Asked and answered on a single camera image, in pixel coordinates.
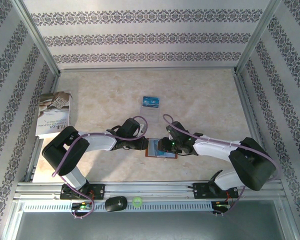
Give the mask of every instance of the beige floor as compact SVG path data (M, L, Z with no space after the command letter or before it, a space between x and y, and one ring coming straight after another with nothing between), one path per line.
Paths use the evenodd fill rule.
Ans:
M170 114L191 133L224 140L250 136L230 70L159 70L62 73L59 91L73 96L71 121L84 132L103 132L140 113L143 96L160 97L160 114ZM150 123L149 138L167 137L166 123ZM144 151L85 153L77 165L89 181L208 180L230 163L208 156L145 157ZM33 182L60 182L40 156Z

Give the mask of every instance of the mounting plate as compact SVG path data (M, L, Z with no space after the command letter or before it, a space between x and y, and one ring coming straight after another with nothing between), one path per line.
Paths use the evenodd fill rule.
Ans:
M192 184L194 199L226 199L227 192L231 198L236 199L238 194L238 189L236 187L229 188L227 191L220 190L217 196L214 195L209 190L210 183L208 182L198 182Z
M103 200L105 195L105 184L90 184L88 193L93 191L94 200ZM86 200L85 197L73 192L67 184L63 184L60 193L61 200Z

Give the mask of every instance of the damask wallpaper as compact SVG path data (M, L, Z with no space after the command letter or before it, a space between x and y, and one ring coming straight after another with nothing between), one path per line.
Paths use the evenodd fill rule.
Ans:
M0 237L35 144L39 97L54 75L9 0L0 0Z
M269 0L24 0L60 69L234 67Z
M241 77L300 233L300 0L280 3Z

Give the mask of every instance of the white robotic arm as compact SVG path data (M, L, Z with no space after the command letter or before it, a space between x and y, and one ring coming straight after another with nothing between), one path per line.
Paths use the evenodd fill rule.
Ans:
M77 168L82 155L95 150L145 150L148 140L141 133L141 126L134 118L105 132L78 132L68 126L43 149L42 155L54 168L53 177L58 174L74 189L86 192L89 182Z
M164 137L158 142L160 151L211 156L232 164L232 169L218 171L212 177L209 181L211 192L226 191L238 186L247 186L259 191L276 170L274 161L250 137L242 141L224 141L201 133L190 134L178 121L169 123L166 129L169 137Z
M233 141L234 144L240 144L239 141ZM237 147L225 146L217 143L206 142L197 139L193 145L195 152L201 156L210 156L218 159L225 160L231 163L229 155L232 151L237 150ZM240 180L236 170L234 168L223 170L214 180L215 184L222 190L228 190L229 188L243 186L244 184Z

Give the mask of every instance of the black computer mouse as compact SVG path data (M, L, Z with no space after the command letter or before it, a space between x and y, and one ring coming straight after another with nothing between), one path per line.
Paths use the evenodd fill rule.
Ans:
M126 209L128 201L124 196L115 196L107 199L104 205L107 212L115 212Z

